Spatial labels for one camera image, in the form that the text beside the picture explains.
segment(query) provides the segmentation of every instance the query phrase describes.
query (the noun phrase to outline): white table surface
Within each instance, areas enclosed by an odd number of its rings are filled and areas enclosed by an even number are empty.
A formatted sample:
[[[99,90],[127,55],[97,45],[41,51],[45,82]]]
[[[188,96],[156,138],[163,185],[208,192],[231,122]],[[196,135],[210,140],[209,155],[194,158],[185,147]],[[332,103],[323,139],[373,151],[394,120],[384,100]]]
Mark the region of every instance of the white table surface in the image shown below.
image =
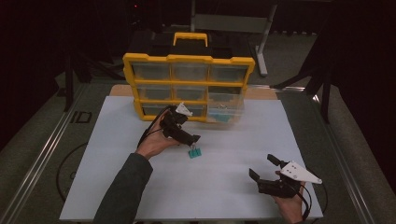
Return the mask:
[[[69,191],[60,220],[92,220],[106,190],[150,122],[141,121],[133,97],[107,96]],[[186,122],[201,135],[202,156],[190,159],[187,146],[171,147],[151,158],[154,172],[143,193],[136,220],[267,219],[280,217],[271,196],[250,179],[276,180],[267,154],[304,166],[283,105],[278,100],[245,100],[235,124]],[[312,185],[310,217],[322,217]]]

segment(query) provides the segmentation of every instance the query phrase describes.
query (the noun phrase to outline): table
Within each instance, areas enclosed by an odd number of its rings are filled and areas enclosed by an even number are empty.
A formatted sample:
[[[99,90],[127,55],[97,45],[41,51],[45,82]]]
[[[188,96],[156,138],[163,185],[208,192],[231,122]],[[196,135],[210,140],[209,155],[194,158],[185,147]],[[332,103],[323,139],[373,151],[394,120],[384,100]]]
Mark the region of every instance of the table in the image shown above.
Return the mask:
[[[128,91],[125,86],[117,88]],[[263,92],[269,91],[250,89],[247,98]],[[275,94],[267,95],[274,99]],[[131,96],[106,98],[60,220],[93,219],[117,171],[149,126],[138,119],[132,100]],[[202,136],[198,147],[203,155],[190,159],[189,148],[179,146],[152,158],[154,172],[136,220],[279,217],[274,200],[258,193],[248,168],[264,179],[275,180],[278,168],[265,159],[267,154],[304,165],[280,101],[249,99],[242,118],[234,125],[186,122],[183,129]],[[322,217],[312,185],[306,187],[313,200],[310,217]]]

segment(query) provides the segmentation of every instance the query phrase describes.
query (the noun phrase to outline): dark background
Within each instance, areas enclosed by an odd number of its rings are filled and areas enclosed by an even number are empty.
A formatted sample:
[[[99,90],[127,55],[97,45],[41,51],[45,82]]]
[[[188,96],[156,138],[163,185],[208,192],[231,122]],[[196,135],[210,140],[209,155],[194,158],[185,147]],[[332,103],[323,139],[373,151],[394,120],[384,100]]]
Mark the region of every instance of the dark background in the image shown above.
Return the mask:
[[[260,17],[263,11],[261,1],[227,1],[226,7],[221,0],[196,2],[197,13]],[[54,78],[64,71],[66,54],[81,80],[89,81],[86,62],[77,52],[112,63],[125,52],[135,30],[161,32],[163,25],[188,25],[190,13],[186,0],[2,0],[0,148],[56,93]],[[395,24],[396,4],[390,0],[285,0],[272,26],[272,32],[287,35],[319,34],[303,68],[329,67],[329,55],[335,58],[332,84],[339,87],[393,189]]]

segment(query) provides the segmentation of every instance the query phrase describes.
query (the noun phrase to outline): human hand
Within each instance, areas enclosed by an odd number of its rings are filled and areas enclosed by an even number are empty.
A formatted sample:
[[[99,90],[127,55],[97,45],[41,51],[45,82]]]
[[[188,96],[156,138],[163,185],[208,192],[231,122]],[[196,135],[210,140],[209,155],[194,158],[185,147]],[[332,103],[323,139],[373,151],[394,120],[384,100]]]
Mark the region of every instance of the human hand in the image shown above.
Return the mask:
[[[138,153],[149,160],[151,157],[163,152],[167,147],[179,144],[177,140],[173,138],[167,138],[163,135],[160,122],[164,115],[168,112],[169,110],[166,110],[160,115],[160,117],[148,131],[145,140],[143,140],[135,153]]]
[[[300,194],[303,195],[305,182],[301,182]],[[285,218],[288,223],[297,223],[303,221],[302,206],[303,200],[296,194],[292,198],[279,198],[272,196],[279,207],[280,215]]]

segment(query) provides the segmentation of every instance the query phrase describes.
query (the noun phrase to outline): yellow storage organizer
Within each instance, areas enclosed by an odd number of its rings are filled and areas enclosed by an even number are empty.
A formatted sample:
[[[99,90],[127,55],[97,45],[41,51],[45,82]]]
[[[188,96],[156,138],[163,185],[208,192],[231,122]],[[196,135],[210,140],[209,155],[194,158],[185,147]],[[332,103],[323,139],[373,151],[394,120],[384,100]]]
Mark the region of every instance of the yellow storage organizer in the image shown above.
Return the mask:
[[[184,102],[189,120],[207,122],[237,120],[255,66],[245,39],[196,33],[136,32],[123,62],[142,120]]]

